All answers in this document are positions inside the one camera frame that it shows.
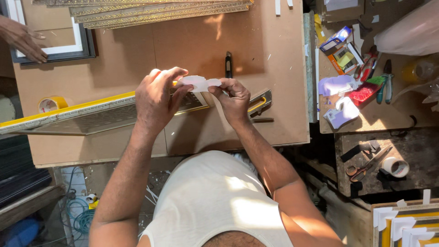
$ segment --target hand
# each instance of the hand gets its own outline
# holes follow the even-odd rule
[[[169,101],[172,82],[187,73],[187,70],[178,67],[163,71],[154,69],[140,83],[136,89],[136,126],[144,134],[155,138],[177,112],[186,93],[194,89],[192,85],[182,86]]]
[[[34,62],[47,62],[47,54],[32,40],[43,40],[41,33],[30,30],[27,26],[0,15],[0,36],[11,46],[21,51]]]
[[[250,123],[247,115],[250,92],[236,79],[222,78],[220,81],[221,86],[209,87],[209,92],[220,101],[229,124],[236,129]]]

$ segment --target blue box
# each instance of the blue box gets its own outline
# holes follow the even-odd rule
[[[345,26],[340,31],[336,32],[334,35],[329,37],[322,45],[320,45],[320,50],[325,52],[334,46],[344,42],[346,38],[352,33],[352,30]]]

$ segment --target green-handled pliers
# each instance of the green-handled pliers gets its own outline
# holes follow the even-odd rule
[[[377,91],[377,103],[381,104],[381,102],[383,101],[384,87],[386,87],[385,102],[387,104],[390,104],[390,102],[392,101],[392,93],[393,93],[392,61],[390,59],[388,59],[385,62],[383,74],[381,75],[381,77],[384,78],[384,82],[383,82],[382,87]]]

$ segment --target green brush bristles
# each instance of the green brush bristles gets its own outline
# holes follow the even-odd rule
[[[372,78],[370,78],[370,79],[368,79],[366,81],[368,83],[372,83],[372,84],[380,86],[384,82],[384,80],[385,80],[384,77],[374,76],[374,77],[372,77]]]

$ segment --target hair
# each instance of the hair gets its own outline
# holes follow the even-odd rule
[[[202,247],[266,247],[257,238],[240,231],[222,232],[209,239]]]

